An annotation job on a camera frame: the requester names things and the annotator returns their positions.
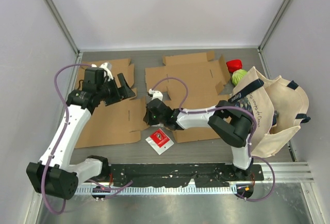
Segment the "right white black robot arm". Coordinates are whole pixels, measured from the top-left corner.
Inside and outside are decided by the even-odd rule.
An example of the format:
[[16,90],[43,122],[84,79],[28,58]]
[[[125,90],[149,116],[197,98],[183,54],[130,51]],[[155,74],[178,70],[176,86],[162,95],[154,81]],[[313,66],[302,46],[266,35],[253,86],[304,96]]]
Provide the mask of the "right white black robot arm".
[[153,99],[146,105],[143,121],[150,126],[162,124],[172,131],[210,128],[230,145],[235,178],[245,180],[252,173],[250,139],[256,127],[256,120],[245,109],[228,101],[220,101],[216,106],[205,109],[171,109],[162,100]]

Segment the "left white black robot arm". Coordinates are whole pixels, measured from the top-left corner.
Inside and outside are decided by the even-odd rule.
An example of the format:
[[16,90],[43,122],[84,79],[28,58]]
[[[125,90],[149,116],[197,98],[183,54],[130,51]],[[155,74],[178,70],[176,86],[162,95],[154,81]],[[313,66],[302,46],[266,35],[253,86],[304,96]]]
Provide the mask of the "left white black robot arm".
[[73,90],[63,99],[65,113],[60,126],[38,162],[30,162],[26,173],[38,193],[71,199],[77,187],[95,178],[105,182],[110,175],[108,159],[91,155],[82,163],[70,165],[78,138],[94,110],[103,102],[106,106],[135,96],[125,77],[113,77],[111,63],[86,65],[82,88]]

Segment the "red white packet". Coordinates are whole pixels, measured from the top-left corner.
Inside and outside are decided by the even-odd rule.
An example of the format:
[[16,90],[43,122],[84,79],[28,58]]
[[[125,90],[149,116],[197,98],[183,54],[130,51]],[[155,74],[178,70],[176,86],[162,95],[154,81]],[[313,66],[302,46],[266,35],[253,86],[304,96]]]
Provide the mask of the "red white packet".
[[162,129],[156,130],[145,140],[158,155],[163,154],[174,145],[173,140]]

